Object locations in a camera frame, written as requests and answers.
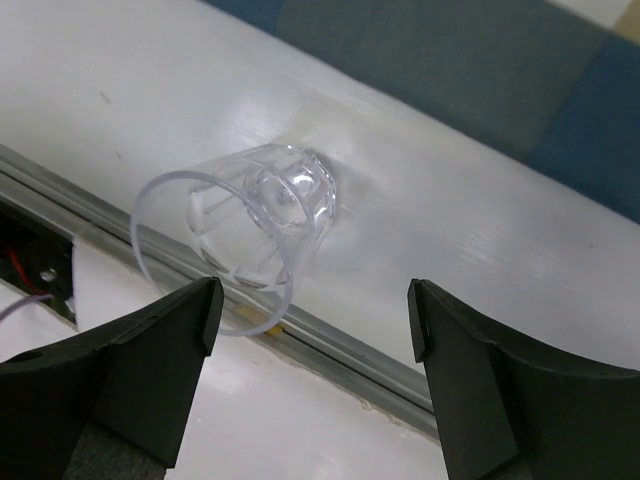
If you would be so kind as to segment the clear plastic cup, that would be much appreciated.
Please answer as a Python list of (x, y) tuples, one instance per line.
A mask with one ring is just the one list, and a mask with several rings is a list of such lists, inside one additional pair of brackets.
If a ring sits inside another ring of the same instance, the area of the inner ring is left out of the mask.
[(279, 302), (270, 317), (224, 335), (250, 337), (275, 327), (336, 218), (338, 184), (326, 156), (270, 143), (186, 170), (158, 175), (138, 193), (130, 213), (134, 256), (152, 277), (142, 232), (176, 221), (190, 249), (212, 274)]

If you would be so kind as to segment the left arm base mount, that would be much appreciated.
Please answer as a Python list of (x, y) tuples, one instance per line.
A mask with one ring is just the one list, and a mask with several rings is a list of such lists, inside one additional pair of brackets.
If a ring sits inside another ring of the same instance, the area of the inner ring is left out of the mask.
[(73, 299), (73, 242), (20, 207), (1, 204), (1, 279), (77, 324)]

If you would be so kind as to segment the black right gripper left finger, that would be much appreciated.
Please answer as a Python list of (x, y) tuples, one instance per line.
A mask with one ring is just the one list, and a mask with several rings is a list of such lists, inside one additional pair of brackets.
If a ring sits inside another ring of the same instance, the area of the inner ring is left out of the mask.
[(177, 461), (224, 300), (202, 278), (1, 365), (5, 479), (162, 479)]

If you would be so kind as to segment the blue and tan placemat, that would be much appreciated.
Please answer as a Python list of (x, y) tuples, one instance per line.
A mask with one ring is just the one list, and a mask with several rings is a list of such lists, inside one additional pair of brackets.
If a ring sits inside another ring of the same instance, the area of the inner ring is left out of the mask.
[(218, 8), (639, 217), (637, 2), (612, 28), (548, 1), (221, 1)]

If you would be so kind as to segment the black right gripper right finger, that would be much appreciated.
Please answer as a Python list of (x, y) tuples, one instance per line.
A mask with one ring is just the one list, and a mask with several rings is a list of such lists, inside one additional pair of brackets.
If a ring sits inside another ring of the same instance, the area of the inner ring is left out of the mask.
[(427, 280), (408, 288), (452, 479), (635, 479), (639, 374), (574, 355), (474, 310)]

